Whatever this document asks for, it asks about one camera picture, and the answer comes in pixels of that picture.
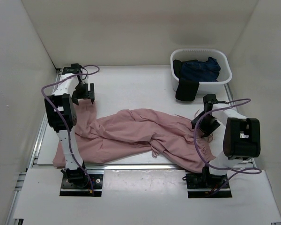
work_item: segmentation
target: purple cable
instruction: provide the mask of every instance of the purple cable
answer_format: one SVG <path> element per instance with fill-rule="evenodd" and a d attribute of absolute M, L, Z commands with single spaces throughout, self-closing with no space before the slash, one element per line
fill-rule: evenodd
<path fill-rule="evenodd" d="M 231 170 L 231 171 L 234 171 L 234 172 L 235 172 L 235 173 L 234 173 L 233 175 L 231 175 L 216 191 L 212 192 L 211 194 L 207 195 L 206 197 L 210 197 L 210 196 L 216 194 L 217 192 L 219 192 L 220 189 L 222 189 L 222 188 L 228 183 L 228 181 L 229 181 L 232 177 L 234 177 L 235 175 L 237 175 L 237 174 L 239 174 L 239 173 L 242 173 L 242 174 L 260 174 L 260 173 L 262 173 L 262 170 L 260 170 L 260 169 L 258 169 L 258 168 L 247 168 L 247 169 L 242 169 L 242 170 L 235 170 L 235 169 L 233 169 L 233 168 L 228 168 L 228 167 L 227 167 L 227 168 L 219 168 L 219 167 L 210 165 L 210 164 L 204 159 L 204 157 L 202 156 L 202 154 L 201 154 L 201 152 L 200 152 L 200 150 L 199 150 L 199 146 L 198 146 L 198 144 L 197 144 L 197 137 L 196 137 L 197 129 L 198 129 L 198 126 L 199 126 L 200 122 L 204 119 L 204 117 L 207 116 L 207 115 L 209 115 L 209 114 L 211 114 L 211 113 L 213 113 L 213 112 L 216 112 L 216 111 L 226 110 L 226 109 L 234 108 L 234 107 L 237 107 L 237 106 L 245 105 L 245 104 L 251 102 L 251 99 L 249 99 L 249 98 L 238 99 L 238 100 L 230 101 L 230 102 L 228 102 L 228 104 L 233 103 L 233 102 L 239 102 L 239 101 L 245 101 L 245 102 L 239 103 L 239 104 L 236 104 L 236 105 L 233 105 L 233 106 L 230 106 L 230 107 L 224 107 L 224 108 L 220 108 L 220 109 L 213 109 L 213 110 L 211 110 L 211 111 L 209 111 L 209 112 L 206 112 L 205 114 L 203 114 L 203 116 L 201 116 L 201 117 L 198 119 L 198 121 L 197 121 L 197 123 L 196 123 L 196 125 L 195 125 L 194 132 L 193 132 L 193 143 L 194 143 L 195 149 L 196 149 L 196 151 L 197 151 L 199 157 L 200 157 L 201 160 L 205 163 L 205 165 L 207 165 L 207 166 L 209 166 L 209 167 L 211 167 L 211 168 L 213 168 L 213 169 L 216 169 L 216 170 Z M 248 170 L 257 170 L 257 172 L 246 172 L 246 171 L 248 171 Z"/>
<path fill-rule="evenodd" d="M 52 87 L 52 86 L 54 86 L 54 85 L 63 83 L 63 82 L 65 82 L 66 80 L 71 79 L 71 78 L 73 78 L 73 77 L 75 77 L 75 76 L 80 76 L 80 75 L 89 76 L 89 75 L 96 74 L 96 73 L 98 73 L 98 72 L 100 71 L 100 68 L 99 68 L 98 66 L 95 66 L 95 65 L 86 65 L 86 66 L 84 66 L 83 68 L 85 68 L 85 67 L 96 67 L 98 70 L 95 71 L 95 72 L 93 72 L 93 73 L 90 73 L 90 74 L 89 74 L 89 73 L 87 73 L 87 74 L 81 73 L 81 74 L 74 74 L 74 75 L 71 75 L 71 76 L 67 77 L 66 79 L 64 79 L 64 80 L 62 80 L 62 81 L 58 81 L 58 82 L 56 82 L 56 83 L 48 84 L 48 85 L 42 87 L 41 92 L 42 92 L 42 95 L 44 96 L 44 98 L 49 102 L 49 104 L 52 106 L 52 108 L 55 109 L 56 113 L 57 113 L 58 116 L 61 118 L 62 122 L 65 124 L 65 127 L 66 127 L 66 129 L 67 129 L 67 134 L 68 134 L 69 149 L 70 149 L 71 156 L 73 157 L 73 160 L 74 160 L 75 163 L 79 166 L 79 168 L 84 171 L 85 175 L 87 175 L 88 181 L 90 182 L 92 194 L 94 195 L 93 182 L 92 182 L 92 180 L 91 180 L 91 178 L 90 178 L 90 176 L 89 176 L 89 174 L 88 174 L 87 169 L 84 169 L 84 168 L 78 163 L 76 157 L 75 157 L 74 154 L 73 154 L 73 149 L 72 149 L 72 146 L 71 146 L 70 128 L 69 128 L 69 126 L 67 125 L 67 122 L 66 122 L 65 118 L 62 116 L 62 114 L 60 113 L 60 111 L 57 109 L 57 107 L 54 105 L 54 103 L 46 96 L 46 94 L 45 94 L 45 92 L 44 92 L 44 90 L 45 90 L 46 88 L 49 88 L 49 87 Z"/>

